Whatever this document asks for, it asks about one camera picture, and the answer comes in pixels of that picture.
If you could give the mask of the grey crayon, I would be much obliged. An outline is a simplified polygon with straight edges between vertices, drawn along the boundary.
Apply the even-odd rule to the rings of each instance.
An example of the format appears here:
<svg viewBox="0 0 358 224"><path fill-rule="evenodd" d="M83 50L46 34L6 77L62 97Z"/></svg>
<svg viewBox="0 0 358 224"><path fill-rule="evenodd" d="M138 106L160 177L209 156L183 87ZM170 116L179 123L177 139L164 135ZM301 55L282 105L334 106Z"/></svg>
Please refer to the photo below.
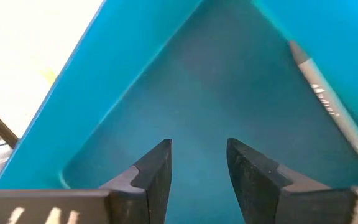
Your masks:
<svg viewBox="0 0 358 224"><path fill-rule="evenodd" d="M320 72L314 60L294 41L288 42L293 58L311 89L358 155L358 125Z"/></svg>

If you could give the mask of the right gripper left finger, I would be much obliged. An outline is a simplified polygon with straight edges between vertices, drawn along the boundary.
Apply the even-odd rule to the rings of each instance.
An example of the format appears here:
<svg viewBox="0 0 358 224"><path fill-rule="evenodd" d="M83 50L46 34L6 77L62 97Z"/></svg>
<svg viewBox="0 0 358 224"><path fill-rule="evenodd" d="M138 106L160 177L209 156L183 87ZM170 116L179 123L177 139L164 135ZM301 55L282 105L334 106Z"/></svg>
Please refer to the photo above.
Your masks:
<svg viewBox="0 0 358 224"><path fill-rule="evenodd" d="M171 183L172 140L164 139L101 186L110 191L110 224L164 224Z"/></svg>

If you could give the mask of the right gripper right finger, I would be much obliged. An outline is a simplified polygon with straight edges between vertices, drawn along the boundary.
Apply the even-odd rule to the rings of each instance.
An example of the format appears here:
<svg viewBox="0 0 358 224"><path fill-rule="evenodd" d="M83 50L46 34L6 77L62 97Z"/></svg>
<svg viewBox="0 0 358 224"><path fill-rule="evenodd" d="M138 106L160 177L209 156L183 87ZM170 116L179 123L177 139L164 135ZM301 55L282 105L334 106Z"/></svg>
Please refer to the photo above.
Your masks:
<svg viewBox="0 0 358 224"><path fill-rule="evenodd" d="M351 224L350 189L332 189L234 138L226 157L246 224Z"/></svg>

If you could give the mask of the blue plastic bin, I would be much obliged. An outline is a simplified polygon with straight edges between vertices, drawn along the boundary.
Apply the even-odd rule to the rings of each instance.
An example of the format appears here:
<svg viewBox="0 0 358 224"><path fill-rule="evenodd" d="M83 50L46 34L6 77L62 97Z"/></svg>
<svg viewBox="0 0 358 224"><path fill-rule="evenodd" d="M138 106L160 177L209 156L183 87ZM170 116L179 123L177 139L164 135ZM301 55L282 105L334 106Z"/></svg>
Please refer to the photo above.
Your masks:
<svg viewBox="0 0 358 224"><path fill-rule="evenodd" d="M289 40L358 124L358 0L104 0L0 190L96 188L171 139L167 224L245 224L230 138L330 187L358 185L358 156Z"/></svg>

